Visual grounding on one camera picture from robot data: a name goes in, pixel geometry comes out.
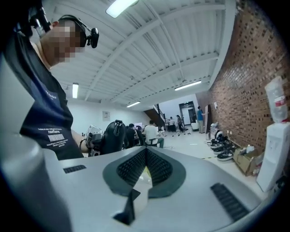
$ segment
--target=fluorescent light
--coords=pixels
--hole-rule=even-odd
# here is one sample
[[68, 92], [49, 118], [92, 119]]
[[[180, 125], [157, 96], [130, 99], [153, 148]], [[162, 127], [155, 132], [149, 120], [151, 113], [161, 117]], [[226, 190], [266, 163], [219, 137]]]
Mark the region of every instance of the fluorescent light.
[[139, 103], [140, 103], [140, 101], [135, 102], [135, 103], [133, 103], [133, 104], [131, 104], [131, 105], [128, 105], [127, 107], [129, 108], [129, 107], [134, 106], [134, 105], [137, 105], [137, 104], [139, 104]]
[[201, 83], [201, 81], [198, 81], [198, 82], [195, 82], [195, 83], [191, 83], [189, 85], [185, 85], [185, 86], [182, 86], [182, 87], [178, 87], [178, 88], [175, 89], [175, 91], [178, 91], [180, 89], [184, 89], [184, 88], [187, 88], [187, 87], [191, 87], [193, 85], [197, 85], [197, 84], [200, 84], [200, 83]]
[[77, 90], [78, 90], [78, 84], [74, 83], [72, 84], [72, 97], [77, 98]]
[[106, 10], [106, 13], [113, 18], [117, 18], [124, 10], [134, 4], [138, 0], [116, 0]]

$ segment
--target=door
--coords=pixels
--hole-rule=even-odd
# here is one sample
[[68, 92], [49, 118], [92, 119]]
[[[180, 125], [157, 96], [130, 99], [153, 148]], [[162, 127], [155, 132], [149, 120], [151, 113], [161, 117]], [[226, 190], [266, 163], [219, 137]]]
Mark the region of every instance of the door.
[[182, 114], [183, 114], [184, 125], [190, 125], [189, 109], [183, 108]]
[[189, 110], [188, 110], [188, 113], [189, 113], [190, 123], [195, 122], [195, 121], [193, 121], [193, 109], [189, 109]]

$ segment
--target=doorway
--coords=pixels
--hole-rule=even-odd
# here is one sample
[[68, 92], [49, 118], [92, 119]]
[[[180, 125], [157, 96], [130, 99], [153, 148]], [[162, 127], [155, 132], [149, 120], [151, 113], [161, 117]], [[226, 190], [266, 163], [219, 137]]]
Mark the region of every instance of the doorway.
[[179, 104], [181, 118], [184, 125], [191, 125], [191, 123], [196, 120], [196, 112], [194, 108], [193, 101], [188, 101], [182, 104]]

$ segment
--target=brick wall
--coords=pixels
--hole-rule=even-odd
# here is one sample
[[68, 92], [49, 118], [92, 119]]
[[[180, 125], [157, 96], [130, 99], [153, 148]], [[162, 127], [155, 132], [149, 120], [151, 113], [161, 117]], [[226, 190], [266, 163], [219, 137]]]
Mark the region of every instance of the brick wall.
[[232, 131], [235, 142], [254, 145], [262, 152], [266, 128], [273, 123], [265, 85], [282, 76], [289, 113], [290, 62], [283, 40], [264, 12], [249, 0], [241, 0], [239, 6], [242, 11], [236, 16], [230, 47], [217, 79], [208, 92], [196, 96], [198, 103], [210, 103], [213, 121], [218, 121], [224, 131]]

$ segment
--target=plastic bottle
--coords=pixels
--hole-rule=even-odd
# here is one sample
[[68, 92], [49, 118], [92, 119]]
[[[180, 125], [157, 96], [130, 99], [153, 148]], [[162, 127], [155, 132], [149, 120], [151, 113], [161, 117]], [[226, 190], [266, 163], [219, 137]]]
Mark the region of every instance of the plastic bottle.
[[282, 78], [280, 76], [273, 79], [265, 86], [268, 96], [271, 115], [274, 122], [285, 122], [288, 117], [286, 99], [282, 86]]

